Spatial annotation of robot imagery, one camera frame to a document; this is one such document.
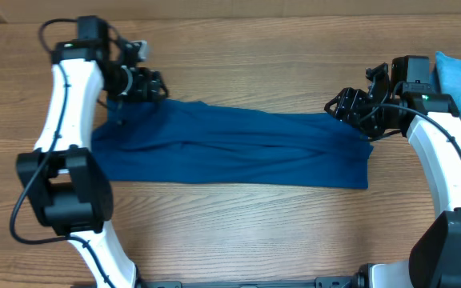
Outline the dark blue polo shirt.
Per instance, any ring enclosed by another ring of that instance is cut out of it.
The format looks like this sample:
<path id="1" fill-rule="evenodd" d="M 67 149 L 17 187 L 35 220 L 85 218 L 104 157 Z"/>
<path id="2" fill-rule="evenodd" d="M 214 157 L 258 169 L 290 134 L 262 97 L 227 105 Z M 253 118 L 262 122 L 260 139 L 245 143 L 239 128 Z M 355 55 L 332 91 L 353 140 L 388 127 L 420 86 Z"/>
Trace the dark blue polo shirt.
<path id="1" fill-rule="evenodd" d="M 132 103 L 92 134 L 112 181 L 365 189 L 373 150 L 328 114 L 273 114 L 204 102 Z"/>

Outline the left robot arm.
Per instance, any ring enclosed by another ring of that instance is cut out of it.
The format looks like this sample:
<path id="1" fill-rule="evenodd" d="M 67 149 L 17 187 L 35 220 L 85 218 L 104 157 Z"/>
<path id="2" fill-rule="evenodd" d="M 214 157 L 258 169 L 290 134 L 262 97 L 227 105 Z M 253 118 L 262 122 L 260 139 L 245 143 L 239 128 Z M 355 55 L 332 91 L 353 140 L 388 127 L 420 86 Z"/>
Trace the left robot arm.
<path id="1" fill-rule="evenodd" d="M 162 75 L 142 66 L 146 41 L 129 41 L 97 16 L 75 19 L 77 35 L 48 48 L 53 89 L 42 133 L 16 171 L 38 222 L 70 243 L 98 287 L 143 287 L 136 264 L 118 240 L 111 218 L 110 182 L 91 153 L 91 133 L 99 95 L 106 108 L 126 103 L 158 103 L 169 95 Z"/>

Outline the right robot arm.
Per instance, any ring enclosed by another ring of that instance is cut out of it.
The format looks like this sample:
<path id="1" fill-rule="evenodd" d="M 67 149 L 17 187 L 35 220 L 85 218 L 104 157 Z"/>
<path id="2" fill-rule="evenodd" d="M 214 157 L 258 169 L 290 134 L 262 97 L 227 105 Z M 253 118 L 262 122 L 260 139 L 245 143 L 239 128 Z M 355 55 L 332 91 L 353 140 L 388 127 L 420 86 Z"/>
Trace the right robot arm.
<path id="1" fill-rule="evenodd" d="M 461 121 L 449 94 L 431 84 L 430 60 L 408 55 L 366 70 L 368 90 L 345 88 L 324 110 L 372 142 L 400 133 L 415 150 L 435 220 L 406 261 L 365 264 L 319 287 L 461 287 Z"/>

